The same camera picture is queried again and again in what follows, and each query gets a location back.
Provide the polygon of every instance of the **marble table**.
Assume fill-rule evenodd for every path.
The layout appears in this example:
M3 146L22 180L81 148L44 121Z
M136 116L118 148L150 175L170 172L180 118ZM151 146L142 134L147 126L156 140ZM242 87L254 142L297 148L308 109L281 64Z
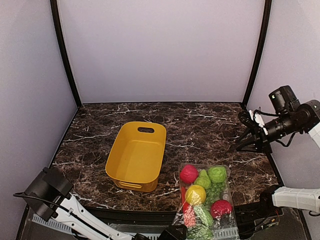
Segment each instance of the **marble table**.
M52 162L73 184L73 194L87 207L128 211L176 211L180 205L180 163L227 165L233 203L259 201L277 184L264 154L236 152L244 126L238 103L95 103L77 112ZM165 126L167 138L158 186L150 193L120 189L105 172L121 126L131 121Z

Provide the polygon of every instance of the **black pole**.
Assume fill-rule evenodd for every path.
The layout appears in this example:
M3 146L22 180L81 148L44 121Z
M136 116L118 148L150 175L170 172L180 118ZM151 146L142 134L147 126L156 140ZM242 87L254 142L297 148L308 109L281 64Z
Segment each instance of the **black pole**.
M52 11L52 18L53 18L56 39L58 41L58 45L60 48L60 54L61 54L64 70L66 73L66 77L68 78L68 81L69 81L69 85L70 85L70 88L71 88L71 91L73 94L74 101L75 101L77 107L79 108L79 107L81 107L82 103L81 103L81 99L80 99L80 96L79 96L79 93L77 90L74 76L71 71L71 66L69 63L66 44L65 44L65 40L64 40L64 36L62 33L62 28L61 28L57 0L50 0L50 4L51 4L51 11Z
M254 57L253 66L252 66L251 74L249 77L248 85L246 87L244 98L242 101L242 105L244 108L247 108L247 104L249 102L252 89L254 88L255 80L257 77L257 73L258 73L258 69L259 69L259 65L260 65L260 61L261 61L261 57L262 57L262 52L264 50L264 45L265 45L267 30L268 30L268 24L269 24L269 18L270 18L270 12L271 12L271 3L272 3L272 0L265 0L265 2L264 2L264 11L263 11L263 18L262 18L259 41L258 41L258 45L256 47L255 57Z

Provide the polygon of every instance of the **yellow bin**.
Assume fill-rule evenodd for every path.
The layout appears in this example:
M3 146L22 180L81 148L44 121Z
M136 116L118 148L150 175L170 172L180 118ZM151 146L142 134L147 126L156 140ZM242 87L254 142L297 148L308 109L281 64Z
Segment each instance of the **yellow bin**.
M166 145L166 128L132 121L120 129L105 171L119 188L152 192L158 184Z

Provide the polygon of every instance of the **clear plastic bag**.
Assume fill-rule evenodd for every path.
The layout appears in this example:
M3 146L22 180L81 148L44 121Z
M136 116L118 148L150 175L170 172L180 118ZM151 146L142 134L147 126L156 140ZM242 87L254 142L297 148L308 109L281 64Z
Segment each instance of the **clear plastic bag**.
M184 224L188 240L239 240L225 165L181 164L181 206L173 225Z

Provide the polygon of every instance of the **yellow ball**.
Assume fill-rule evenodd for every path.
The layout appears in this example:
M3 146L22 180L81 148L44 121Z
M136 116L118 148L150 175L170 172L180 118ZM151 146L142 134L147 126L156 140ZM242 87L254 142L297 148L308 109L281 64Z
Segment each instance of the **yellow ball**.
M206 190L200 185L192 185L185 193L185 201L190 205L200 205L206 200Z

